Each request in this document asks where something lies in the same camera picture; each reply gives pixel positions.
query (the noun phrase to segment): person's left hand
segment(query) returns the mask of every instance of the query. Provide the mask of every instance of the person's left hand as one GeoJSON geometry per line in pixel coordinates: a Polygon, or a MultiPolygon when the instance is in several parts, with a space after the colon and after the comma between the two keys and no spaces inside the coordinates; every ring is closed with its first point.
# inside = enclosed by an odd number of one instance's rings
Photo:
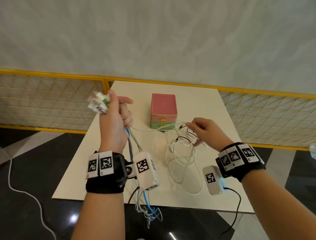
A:
{"type": "Polygon", "coordinates": [[[133,124],[132,112],[126,104],[133,100],[127,97],[118,97],[113,90],[109,90],[110,103],[107,114],[100,114],[101,145],[99,152],[112,151],[123,153],[127,142],[125,128],[133,124]]]}

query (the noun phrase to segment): hand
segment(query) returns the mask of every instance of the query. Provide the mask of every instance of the hand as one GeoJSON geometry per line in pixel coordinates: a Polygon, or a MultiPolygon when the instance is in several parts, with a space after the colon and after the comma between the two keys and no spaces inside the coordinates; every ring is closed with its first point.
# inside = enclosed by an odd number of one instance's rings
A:
{"type": "Polygon", "coordinates": [[[118,97],[113,90],[109,90],[110,103],[107,114],[100,114],[101,145],[99,152],[112,151],[123,153],[127,142],[125,128],[133,124],[132,112],[127,109],[133,100],[127,97],[118,97]]]}
{"type": "Polygon", "coordinates": [[[220,152],[228,145],[234,143],[213,120],[196,117],[191,123],[186,123],[186,126],[195,132],[198,137],[194,146],[205,142],[211,148],[220,152]]]}

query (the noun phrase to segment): white camera device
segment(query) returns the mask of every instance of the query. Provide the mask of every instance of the white camera device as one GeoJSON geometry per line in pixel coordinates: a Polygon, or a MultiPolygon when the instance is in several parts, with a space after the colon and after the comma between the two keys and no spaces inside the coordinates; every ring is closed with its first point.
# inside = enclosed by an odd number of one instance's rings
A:
{"type": "Polygon", "coordinates": [[[207,166],[203,168],[203,175],[207,188],[211,195],[218,195],[227,192],[224,178],[217,166],[207,166]]]}
{"type": "Polygon", "coordinates": [[[140,190],[151,190],[159,186],[157,172],[148,152],[140,152],[133,156],[134,168],[140,190]]]}

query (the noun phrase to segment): wrist strap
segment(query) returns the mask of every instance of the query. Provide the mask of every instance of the wrist strap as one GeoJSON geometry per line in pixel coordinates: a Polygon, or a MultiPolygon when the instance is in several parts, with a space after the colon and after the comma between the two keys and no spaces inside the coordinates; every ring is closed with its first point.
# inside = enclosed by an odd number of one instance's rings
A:
{"type": "Polygon", "coordinates": [[[122,154],[112,151],[89,156],[86,191],[89,193],[122,193],[128,179],[128,162],[122,154]]]}
{"type": "Polygon", "coordinates": [[[216,162],[224,178],[232,176],[240,182],[251,170],[265,169],[264,162],[253,147],[242,142],[225,147],[216,162]]]}

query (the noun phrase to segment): black wristband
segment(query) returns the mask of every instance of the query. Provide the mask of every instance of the black wristband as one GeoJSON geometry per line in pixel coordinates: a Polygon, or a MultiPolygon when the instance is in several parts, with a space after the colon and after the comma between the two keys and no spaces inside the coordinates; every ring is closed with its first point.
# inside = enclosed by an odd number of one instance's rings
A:
{"type": "MultiPolygon", "coordinates": [[[[236,142],[233,144],[228,145],[227,147],[225,147],[221,152],[223,152],[224,150],[231,148],[233,146],[238,146],[238,145],[242,145],[244,143],[242,142],[236,142]]],[[[236,147],[238,150],[238,153],[240,155],[240,157],[243,159],[243,162],[245,164],[241,165],[241,166],[237,166],[232,170],[229,171],[225,171],[225,169],[223,168],[223,166],[221,165],[221,162],[219,159],[216,159],[216,162],[218,164],[218,167],[223,175],[224,178],[232,176],[234,178],[237,178],[239,182],[241,182],[241,180],[244,178],[244,176],[250,172],[251,170],[260,170],[260,169],[266,169],[265,165],[263,164],[263,161],[261,160],[261,158],[259,157],[259,155],[256,153],[256,151],[250,146],[249,149],[251,149],[251,151],[254,153],[254,155],[260,160],[257,162],[248,162],[247,158],[244,156],[244,154],[242,153],[241,149],[239,149],[239,147],[236,147]]]]}
{"type": "Polygon", "coordinates": [[[122,193],[124,191],[125,183],[127,181],[127,165],[133,164],[128,162],[122,154],[112,153],[114,173],[100,176],[98,169],[98,176],[88,178],[86,183],[86,191],[89,193],[122,193]]]}

